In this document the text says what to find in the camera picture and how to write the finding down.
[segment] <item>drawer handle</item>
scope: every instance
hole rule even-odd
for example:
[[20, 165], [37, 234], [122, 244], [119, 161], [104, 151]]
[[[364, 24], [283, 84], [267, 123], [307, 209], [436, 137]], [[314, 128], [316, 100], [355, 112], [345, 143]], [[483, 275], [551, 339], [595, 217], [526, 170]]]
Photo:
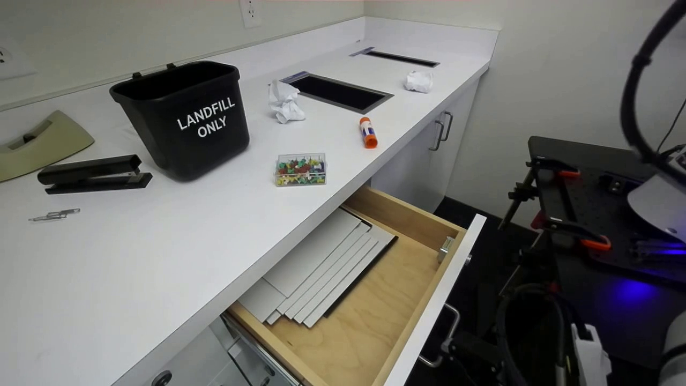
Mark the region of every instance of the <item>drawer handle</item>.
[[454, 337], [454, 331], [456, 331], [456, 323], [459, 323], [459, 310], [448, 302], [443, 304], [443, 308], [448, 308], [454, 315], [454, 319], [450, 323], [448, 337], [442, 344], [442, 354], [436, 361], [427, 361], [425, 356], [421, 356], [421, 361], [432, 368], [438, 368], [438, 366], [443, 365], [443, 356], [450, 352], [450, 344], [452, 344], [452, 337]]
[[446, 136], [442, 136], [442, 141], [448, 141], [454, 115], [450, 112], [443, 112], [443, 115], [448, 115], [448, 124], [446, 124], [448, 130], [446, 130]]
[[154, 378], [153, 386], [168, 386], [171, 382], [171, 370], [163, 370]]
[[438, 153], [440, 148], [442, 148], [442, 141], [443, 141], [443, 130], [446, 130], [446, 124], [443, 123], [440, 123], [440, 120], [433, 120], [436, 124], [440, 124], [442, 127], [442, 130], [438, 133], [438, 141], [436, 141], [436, 145], [433, 148], [428, 148], [432, 153]]

